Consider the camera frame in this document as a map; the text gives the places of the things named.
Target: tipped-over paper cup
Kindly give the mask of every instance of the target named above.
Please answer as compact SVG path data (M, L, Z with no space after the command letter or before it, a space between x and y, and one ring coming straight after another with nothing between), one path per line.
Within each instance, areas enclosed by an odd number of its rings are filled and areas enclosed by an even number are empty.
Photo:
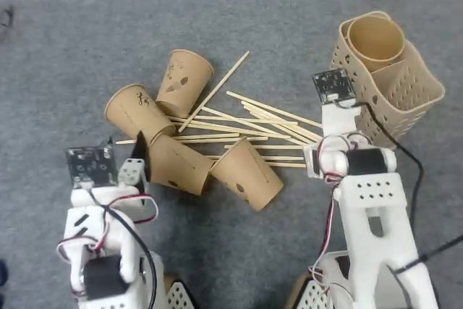
M199 54L173 50L156 103L168 115L187 117L213 73L211 63Z
M347 29L347 41L368 71L387 67L396 62L405 47L402 29L384 17L358 17Z
M213 162L167 135L150 145L151 181L201 195Z
M160 132L173 135L175 126L139 84L125 86L106 104L105 118L122 132L136 139L141 131L149 144Z
M262 210L283 182L244 137L214 164L211 174L256 210Z

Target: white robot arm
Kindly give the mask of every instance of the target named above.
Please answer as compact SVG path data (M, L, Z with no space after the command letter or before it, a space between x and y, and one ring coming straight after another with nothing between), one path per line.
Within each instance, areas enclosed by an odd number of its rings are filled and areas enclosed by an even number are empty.
M347 251L323 249L312 269L313 290L301 298L319 304L328 292L325 306L337 309L438 309L423 263L394 272L419 257L394 152L357 131L360 107L345 70L317 74L314 82L325 137L304 149L307 174L332 183Z
M127 159L119 173L110 145L71 148L67 159L73 208L57 252L71 265L79 308L166 309L161 258L146 249L135 229L158 215L154 199L140 192L144 159ZM146 218L148 210L153 213Z

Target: black circuit board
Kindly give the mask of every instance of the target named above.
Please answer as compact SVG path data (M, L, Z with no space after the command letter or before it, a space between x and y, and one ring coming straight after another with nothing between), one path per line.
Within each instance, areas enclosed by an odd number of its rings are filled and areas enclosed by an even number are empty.
M117 185L112 145L68 148L66 160L73 188L81 188L83 182L92 182L93 187Z
M312 78L322 105L355 98L354 88L345 69L318 72Z

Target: gray carpet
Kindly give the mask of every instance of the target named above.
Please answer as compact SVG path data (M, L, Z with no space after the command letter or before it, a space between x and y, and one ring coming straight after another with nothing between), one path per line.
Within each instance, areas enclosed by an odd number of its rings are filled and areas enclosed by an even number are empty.
M71 185L63 149L96 145L114 128L103 108L142 82L155 96L170 50L208 57L218 81L251 50L210 106L245 116L230 89L320 119L310 75L325 70L338 24L384 9L404 28L447 96L403 141L422 159L417 244L427 250L463 232L463 0L24 0L0 35L0 257L10 308L73 308L69 268L54 253ZM221 146L198 148L219 154ZM118 148L119 161L129 148ZM166 270L202 308L282 308L323 238L328 189L301 169L276 170L284 190L256 213L212 181L196 198L155 186L161 215L142 228ZM399 154L410 192L415 166ZM345 247L336 216L331 250ZM429 262L442 308L463 302L463 245Z

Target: wooden skewer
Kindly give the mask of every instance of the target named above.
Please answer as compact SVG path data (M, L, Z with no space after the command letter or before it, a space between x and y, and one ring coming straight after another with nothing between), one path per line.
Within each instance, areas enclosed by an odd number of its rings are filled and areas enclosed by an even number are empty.
M254 112L252 111L251 108L247 108L245 106L245 109L247 109L251 115L253 115L254 117L257 117L259 119L265 119L265 118L268 118L268 116L264 115L264 114L261 114L260 112ZM301 136L300 134L296 133L296 132L293 132L292 130L288 129L288 128L285 128L279 124L272 124L274 127L278 128L279 130L282 130L283 132L285 133L288 133L289 135L292 135L293 137L301 140L302 144L300 145L304 145L304 144L310 144L310 143L313 143L313 141L309 140L309 139L306 139L305 137Z
M219 139L190 139L190 140L180 140L184 144L203 144L203 143L234 143L238 141L238 137L222 137ZM249 137L249 141L265 141L268 140L268 137Z
M196 119L206 119L208 121L225 121L225 122L233 122L231 119L227 119L226 117L220 117L220 116L203 116L203 115L197 115L193 120ZM240 121L246 121L246 122L251 122L251 123L265 123L265 124L286 124L289 126L297 126L296 121L279 121L277 119L244 119L244 118L238 118Z
M223 155L209 155L210 159L220 159ZM261 156L266 161L304 161L304 157L297 156Z
M241 65L241 63L246 59L247 55L250 52L246 52L243 54L243 56L238 60L238 62L235 63L235 65L225 74L225 76L220 80L220 82L214 87L214 89L208 94L207 97L204 98L204 100L201 102L200 105L197 106L196 110L194 110L191 115L188 117L188 119L184 122L184 124L179 128L179 133L183 132L183 130L187 127L187 125L191 122L192 119L195 118L198 112L206 105L206 103L216 94L218 89L222 87L222 85L229 79L229 77L234 73L236 69Z
M221 111L217 111L217 110L214 110L214 109L211 109L211 108L207 108L207 107L203 107L203 110L210 113L210 114L213 114L213 115L217 115L217 116L221 116L221 117L226 117L227 119L230 119L232 121L235 121L236 123L240 123L240 124L243 124L244 126L248 126L248 127L251 127L251 128L254 128L255 130L260 130L261 132L266 132L266 133L273 133L273 134L279 134L277 132L274 132L273 130L269 130L267 128L264 128L262 126L258 126L256 124L253 124L253 123L250 123L250 122L246 122L246 121L240 121L238 118L236 117L233 117L231 115L228 115L228 114L225 114L224 112L221 112Z
M181 122L172 122L176 126L181 126ZM207 123L207 122L198 122L199 124L189 123L187 127L189 128L197 128L199 130L216 130L218 132L236 132L239 134L246 134L246 135L257 135L259 137L277 137L278 139L288 139L290 136L288 135L281 135L281 134L272 134L272 133L264 133L258 132L257 130L245 130L243 128L236 128L236 127L228 127L228 126L221 126L217 124Z
M279 162L266 162L269 166L283 166L288 168L307 168L304 163L279 163Z
M203 134L203 135L181 135L179 137L172 137L175 140L193 140L193 139L215 139L221 137L239 137L239 133L218 133L218 134ZM135 144L136 140L118 140L116 145Z
M256 117L258 119L262 118L262 116L260 116L260 114L257 113L257 112L254 112L254 111L251 111L251 110L248 110L248 111L254 117ZM278 127L280 130L283 130L283 132L289 133L289 131L286 128L281 127L279 124L273 124L273 126ZM293 137L291 137L289 139L286 139L286 140L289 141L290 143L293 143L293 144L296 144L296 145L307 145L307 140L301 141L301 140L294 139Z
M231 148L233 145L225 145L225 148ZM254 148L261 150L302 150L302 145L254 145Z
M246 110L253 110L258 112L259 114L267 116L268 119L278 119L282 120L281 117L276 116L275 114L272 114L271 112L268 112L264 109L261 109L257 107L256 105L252 105L251 103L248 103L246 101L242 101L241 104L244 106ZM313 141L319 141L321 140L321 136L318 134L315 134L314 132L311 132L309 130L306 130L300 126L292 126L292 125L285 125L283 124L282 127L287 128L288 130L291 130L293 132L296 132L297 134L304 135L305 137L308 137L309 139Z
M264 108L264 109L267 109L267 110L271 110L271 111L273 111L273 112L276 112L277 114L282 114L282 115L284 115L284 116L291 117L292 119L297 119L298 121L301 121L301 122L304 122L304 123L308 123L308 124L311 124L312 126L321 128L321 124L320 124L320 123L315 122L315 121L312 121L311 119L305 119L304 117L297 116L297 115L295 115L295 114L291 114L290 112L287 112L287 111L283 111L283 110L274 108L274 107L272 107L272 106L269 106L269 105L267 105L267 104L261 103L261 102L259 102L259 101L254 101L254 100L252 100L251 98L247 98L247 97L241 96L241 95L236 94L236 93L233 93L233 92L231 92L231 91L229 91L229 90L226 92L226 94L228 94L229 96L235 97L235 98L237 98L237 99L240 99L240 100L242 100L242 101L246 101L246 102L248 102L248 103L251 103L251 104L260 106L261 108Z
M203 135L180 135L172 137L175 140L192 140L192 139L216 139L220 137L239 137L239 133L219 133L219 134L203 134Z
M135 144L137 141L133 139L127 139L127 140L118 140L116 141L116 145L127 145L127 144Z

